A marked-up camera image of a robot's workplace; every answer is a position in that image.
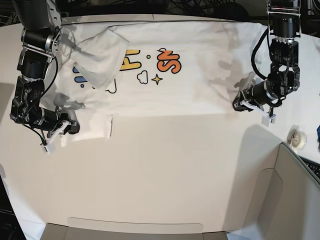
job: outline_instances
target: white table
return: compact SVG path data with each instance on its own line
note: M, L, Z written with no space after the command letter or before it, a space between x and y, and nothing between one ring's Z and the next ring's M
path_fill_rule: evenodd
M168 17L86 16L64 22L190 19ZM20 74L16 67L22 28L20 24L0 28L1 83L15 85ZM0 122L3 181L27 237L39 239L45 223L67 225L70 217L200 223L203 232L241 228L257 176L274 167L277 146L293 124L309 136L299 154L320 163L316 141L320 52L314 44L320 46L320 41L310 36L300 40L301 87L275 110L276 124L269 128L261 125L257 112L118 117L111 139L83 140L65 148L58 143L54 155L48 156L33 132L9 119L13 92L10 99L1 99L7 102ZM269 64L263 63L265 74Z

